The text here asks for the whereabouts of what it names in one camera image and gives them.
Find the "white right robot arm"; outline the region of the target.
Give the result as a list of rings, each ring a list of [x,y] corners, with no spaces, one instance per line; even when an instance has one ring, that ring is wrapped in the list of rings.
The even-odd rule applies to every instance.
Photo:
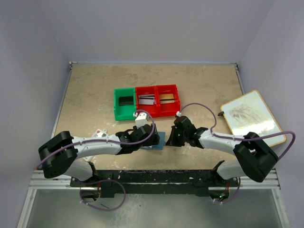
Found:
[[[188,143],[192,147],[214,149],[235,155],[233,161],[221,161],[213,169],[212,182],[222,186],[234,177],[249,177],[255,182],[263,182],[279,161],[277,154],[254,132],[236,140],[229,134],[215,136],[206,127],[196,128],[186,116],[178,117],[171,127],[167,146],[182,147]]]

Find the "blue leather card holder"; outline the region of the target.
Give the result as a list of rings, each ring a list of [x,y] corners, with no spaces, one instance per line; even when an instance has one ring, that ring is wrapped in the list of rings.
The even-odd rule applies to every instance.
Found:
[[[151,146],[142,146],[141,149],[144,150],[162,150],[166,144],[165,142],[165,132],[158,132],[159,136],[159,143],[157,145],[151,145]]]

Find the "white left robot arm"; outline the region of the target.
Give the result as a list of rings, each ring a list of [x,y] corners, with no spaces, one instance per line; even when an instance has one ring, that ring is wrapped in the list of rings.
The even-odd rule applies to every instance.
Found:
[[[126,131],[103,137],[82,138],[63,131],[44,143],[38,149],[45,178],[67,175],[82,181],[86,186],[97,183],[98,175],[94,165],[84,157],[96,155],[123,155],[141,147],[157,145],[160,141],[156,125],[145,124]]]

